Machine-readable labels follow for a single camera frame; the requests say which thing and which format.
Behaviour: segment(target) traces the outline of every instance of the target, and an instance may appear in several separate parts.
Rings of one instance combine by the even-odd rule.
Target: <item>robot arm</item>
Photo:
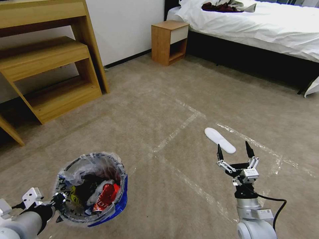
[[[65,203],[67,195],[56,193],[49,202],[41,201],[43,196],[38,188],[29,189],[22,196],[22,203],[11,207],[0,199],[0,239],[34,239],[54,216],[55,211]],[[24,211],[11,216],[12,209]]]
[[[253,149],[246,141],[248,155],[247,163],[228,164],[224,161],[223,153],[218,145],[217,165],[226,174],[233,177],[236,186],[237,212],[240,222],[237,225],[239,239],[277,239],[274,228],[267,223],[274,219],[271,209],[262,208],[258,202],[258,194],[254,192],[253,184],[259,177],[257,166],[259,158],[255,157]]]

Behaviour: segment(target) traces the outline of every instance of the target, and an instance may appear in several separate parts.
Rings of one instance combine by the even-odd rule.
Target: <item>black cable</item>
[[[22,203],[17,204],[17,205],[15,205],[15,206],[13,206],[13,207],[12,207],[12,209],[15,209],[15,208],[25,209],[25,208],[26,208],[26,206],[25,206],[25,205],[24,205],[24,203],[22,202]]]
[[[278,211],[277,211],[275,217],[273,218],[272,227],[273,227],[273,229],[276,231],[276,221],[277,221],[277,218],[278,218],[279,213],[281,212],[281,210],[285,207],[285,205],[286,205],[286,203],[287,203],[287,200],[286,200],[286,199],[275,199],[275,198],[270,198],[270,197],[266,197],[266,196],[260,195],[260,194],[256,193],[255,191],[249,189],[249,188],[243,183],[243,181],[242,181],[241,179],[240,179],[239,181],[242,183],[242,185],[244,185],[244,187],[245,187],[247,190],[249,190],[250,192],[256,194],[258,197],[261,197],[261,198],[264,198],[264,199],[267,199],[267,200],[282,201],[282,202],[283,202],[283,204],[281,205],[281,207],[278,209]]]

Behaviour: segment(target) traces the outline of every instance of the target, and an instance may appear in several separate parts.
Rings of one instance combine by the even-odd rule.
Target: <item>bed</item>
[[[299,88],[319,91],[319,9],[256,3],[254,13],[201,9],[204,0],[165,1],[165,18],[190,24],[187,52]]]

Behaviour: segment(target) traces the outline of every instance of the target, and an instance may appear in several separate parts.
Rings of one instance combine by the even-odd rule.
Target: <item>red can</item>
[[[99,195],[99,198],[93,206],[92,212],[95,214],[102,212],[107,206],[111,205],[115,200],[119,188],[120,187],[117,184],[105,184],[102,193]]]

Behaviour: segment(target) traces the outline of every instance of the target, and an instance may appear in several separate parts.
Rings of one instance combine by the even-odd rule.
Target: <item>bed frame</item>
[[[178,0],[165,0],[164,19]],[[189,31],[187,54],[298,89],[303,93],[318,77],[319,63]]]

